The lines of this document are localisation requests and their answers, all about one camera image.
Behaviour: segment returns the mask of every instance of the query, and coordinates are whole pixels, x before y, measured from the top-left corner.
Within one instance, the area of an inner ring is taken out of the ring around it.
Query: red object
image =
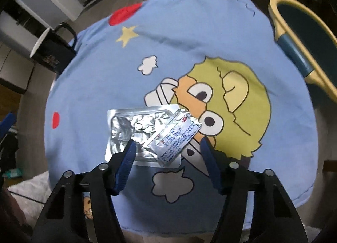
[[[128,18],[131,18],[134,15],[134,13],[138,11],[141,5],[142,3],[140,2],[117,10],[109,18],[109,24],[111,26],[114,26],[122,23],[123,21],[126,21]]]
[[[60,123],[60,114],[58,112],[55,112],[53,114],[53,124],[52,127],[55,129]]]

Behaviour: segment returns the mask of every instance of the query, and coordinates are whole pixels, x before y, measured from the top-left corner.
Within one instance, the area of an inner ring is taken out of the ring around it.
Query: pill packet
[[[157,155],[160,166],[168,166],[177,157],[181,157],[182,149],[201,126],[202,123],[190,112],[179,109],[170,122],[159,133],[152,135],[143,146]]]
[[[122,152],[129,139],[137,144],[137,154],[134,165],[158,167],[157,155],[144,143],[155,132],[160,132],[174,117],[179,109],[177,104],[115,109],[107,111],[107,122],[110,128],[110,137],[107,143],[105,160],[109,161],[113,154]],[[181,156],[177,157],[167,168],[178,168],[181,164]]]

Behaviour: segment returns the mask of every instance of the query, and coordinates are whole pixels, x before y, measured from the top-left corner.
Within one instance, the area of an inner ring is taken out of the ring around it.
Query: cartoon eye
[[[213,95],[212,88],[206,83],[196,83],[192,85],[187,91],[192,96],[205,103],[209,102]]]
[[[203,124],[199,132],[207,136],[217,135],[224,126],[222,117],[211,111],[205,111],[199,121]]]

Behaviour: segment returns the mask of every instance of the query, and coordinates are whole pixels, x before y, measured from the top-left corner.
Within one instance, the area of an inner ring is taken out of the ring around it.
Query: mug rim
[[[40,45],[42,44],[42,42],[44,41],[45,37],[47,36],[47,34],[49,33],[49,31],[51,30],[51,28],[47,28],[42,35],[39,37],[39,39],[37,40],[37,42],[35,43],[32,52],[30,53],[30,58],[36,53],[36,51],[39,49]]]

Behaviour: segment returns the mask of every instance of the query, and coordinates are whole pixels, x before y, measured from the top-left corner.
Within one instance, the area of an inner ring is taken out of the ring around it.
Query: metal screw
[[[107,165],[106,163],[102,163],[98,166],[98,169],[100,169],[101,171],[106,170],[109,167],[109,165]]]
[[[265,174],[268,175],[269,177],[272,177],[274,175],[274,172],[271,169],[267,169],[265,170]]]
[[[230,162],[229,166],[232,168],[232,169],[237,169],[240,167],[240,165],[236,162]]]
[[[63,176],[65,178],[71,177],[72,176],[72,171],[66,171],[66,172],[64,172]]]

